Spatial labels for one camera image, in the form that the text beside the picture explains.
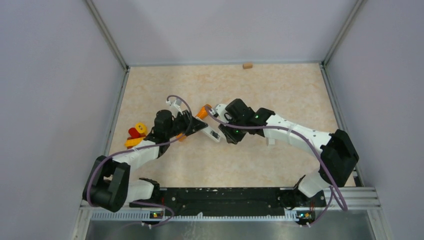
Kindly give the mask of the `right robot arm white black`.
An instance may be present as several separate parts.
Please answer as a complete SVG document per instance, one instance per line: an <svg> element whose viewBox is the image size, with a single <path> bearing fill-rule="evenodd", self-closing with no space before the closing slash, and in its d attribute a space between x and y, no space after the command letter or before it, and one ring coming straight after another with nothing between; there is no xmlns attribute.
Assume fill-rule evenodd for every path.
<svg viewBox="0 0 424 240"><path fill-rule="evenodd" d="M283 141L317 158L319 169L302 177L293 192L293 200L299 206L307 206L318 192L329 186L344 187L359 161L354 144L344 130L311 129L267 108L253 110L240 98L218 104L212 111L219 118L218 128L229 144L238 144L246 134L259 135L270 145Z"/></svg>

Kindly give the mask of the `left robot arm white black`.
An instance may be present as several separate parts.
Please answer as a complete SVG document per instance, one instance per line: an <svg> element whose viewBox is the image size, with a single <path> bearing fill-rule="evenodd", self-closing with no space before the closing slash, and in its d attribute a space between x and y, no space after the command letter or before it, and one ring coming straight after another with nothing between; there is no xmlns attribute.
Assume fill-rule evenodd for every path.
<svg viewBox="0 0 424 240"><path fill-rule="evenodd" d="M101 155L94 161L82 192L83 200L113 213L125 203L138 200L149 207L156 206L161 198L158 183L147 178L130 181L131 172L160 158L175 142L175 137L190 136L207 127L206 122L195 118L189 110L176 116L169 110L158 111L152 130L138 145L110 156Z"/></svg>

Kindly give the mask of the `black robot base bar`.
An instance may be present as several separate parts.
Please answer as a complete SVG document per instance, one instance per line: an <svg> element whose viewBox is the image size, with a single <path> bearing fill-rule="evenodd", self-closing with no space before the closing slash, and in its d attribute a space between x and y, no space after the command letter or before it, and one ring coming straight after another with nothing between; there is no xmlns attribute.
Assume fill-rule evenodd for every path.
<svg viewBox="0 0 424 240"><path fill-rule="evenodd" d="M155 189L148 199L130 193L126 201L132 208L136 201L163 205L175 217L284 216L290 210L313 210L327 204L323 191L309 198L291 187L168 187Z"/></svg>

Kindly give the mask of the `small white remote control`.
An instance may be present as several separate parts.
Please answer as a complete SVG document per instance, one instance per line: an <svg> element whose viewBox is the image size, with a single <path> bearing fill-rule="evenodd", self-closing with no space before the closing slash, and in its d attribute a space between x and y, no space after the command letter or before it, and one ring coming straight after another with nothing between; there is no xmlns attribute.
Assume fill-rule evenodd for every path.
<svg viewBox="0 0 424 240"><path fill-rule="evenodd" d="M201 132L216 143L219 143L221 141L220 134L210 126L203 128Z"/></svg>

